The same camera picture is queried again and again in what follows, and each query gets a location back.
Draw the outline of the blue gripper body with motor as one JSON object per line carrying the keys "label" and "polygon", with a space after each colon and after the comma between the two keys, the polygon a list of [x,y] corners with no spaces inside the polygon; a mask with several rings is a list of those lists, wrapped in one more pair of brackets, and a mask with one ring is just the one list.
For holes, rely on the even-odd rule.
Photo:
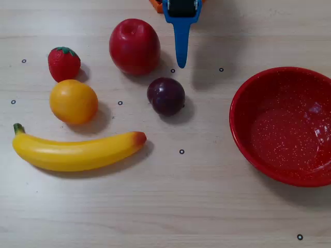
{"label": "blue gripper body with motor", "polygon": [[191,18],[195,14],[195,0],[169,0],[169,16]]}

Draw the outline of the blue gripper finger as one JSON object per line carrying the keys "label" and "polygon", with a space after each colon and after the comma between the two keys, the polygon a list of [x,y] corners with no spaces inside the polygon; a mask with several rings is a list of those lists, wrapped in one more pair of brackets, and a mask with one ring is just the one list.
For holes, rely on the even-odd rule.
{"label": "blue gripper finger", "polygon": [[201,0],[195,0],[195,4],[196,14],[194,17],[180,18],[169,16],[169,1],[162,1],[165,20],[171,23],[174,28],[176,60],[180,68],[184,68],[187,61],[190,26],[198,21],[202,10]]}

